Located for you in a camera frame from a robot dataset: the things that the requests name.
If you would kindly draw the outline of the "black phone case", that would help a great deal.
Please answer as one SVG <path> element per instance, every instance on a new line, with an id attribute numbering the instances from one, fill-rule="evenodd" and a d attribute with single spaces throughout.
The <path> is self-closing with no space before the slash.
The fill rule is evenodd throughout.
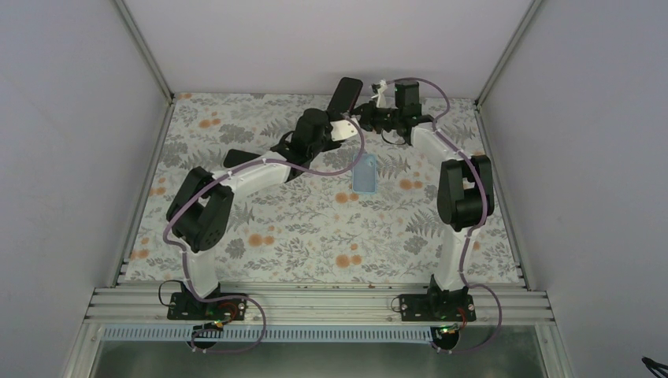
<path id="1" fill-rule="evenodd" d="M 363 82 L 360 79 L 341 78 L 326 108 L 329 119 L 343 119 L 343 115 L 355 107 L 362 88 Z"/>

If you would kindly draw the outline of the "light blue phone case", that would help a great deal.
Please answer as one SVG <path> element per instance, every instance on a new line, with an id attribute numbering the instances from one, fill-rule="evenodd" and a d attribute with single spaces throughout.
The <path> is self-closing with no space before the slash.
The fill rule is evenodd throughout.
<path id="1" fill-rule="evenodd" d="M 352 191 L 356 194 L 372 195 L 377 192 L 377 157 L 364 153 L 351 170 Z"/>

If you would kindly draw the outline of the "black phone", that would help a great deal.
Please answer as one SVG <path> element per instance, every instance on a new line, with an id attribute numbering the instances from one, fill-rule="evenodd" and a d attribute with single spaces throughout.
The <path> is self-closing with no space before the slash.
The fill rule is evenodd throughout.
<path id="1" fill-rule="evenodd" d="M 226 153 L 222 166 L 226 169 L 231 169 L 238 165 L 243 165 L 249 161 L 253 161 L 259 157 L 261 157 L 260 154 L 231 149 Z"/>

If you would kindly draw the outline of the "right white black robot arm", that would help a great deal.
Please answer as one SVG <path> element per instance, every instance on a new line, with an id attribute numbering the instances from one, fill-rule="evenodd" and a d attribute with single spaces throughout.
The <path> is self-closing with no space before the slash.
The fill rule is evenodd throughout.
<path id="1" fill-rule="evenodd" d="M 469 247 L 494 212 L 492 163 L 486 155 L 470 157 L 447 137 L 438 126 L 442 113 L 434 117 L 423 112 L 421 82 L 403 78 L 375 83 L 372 98 L 354 114 L 369 131 L 395 132 L 440 169 L 436 211 L 452 229 L 444 242 L 452 252 L 441 255 L 426 293 L 406 300 L 403 307 L 445 321 L 457 309 L 469 307 L 464 267 Z"/>

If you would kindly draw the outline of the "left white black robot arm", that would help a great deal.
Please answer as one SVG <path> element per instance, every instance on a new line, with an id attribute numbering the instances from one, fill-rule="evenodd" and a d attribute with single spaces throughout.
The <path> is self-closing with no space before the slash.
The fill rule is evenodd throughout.
<path id="1" fill-rule="evenodd" d="M 181 250 L 184 286 L 191 292 L 187 307 L 195 316 L 207 319 L 218 311 L 219 283 L 208 251 L 227 231 L 234 201 L 304 172 L 316 174 L 310 166 L 319 154 L 362 135 L 352 113 L 351 106 L 307 109 L 270 151 L 221 171 L 196 167 L 187 174 L 166 214 L 163 240 Z"/>

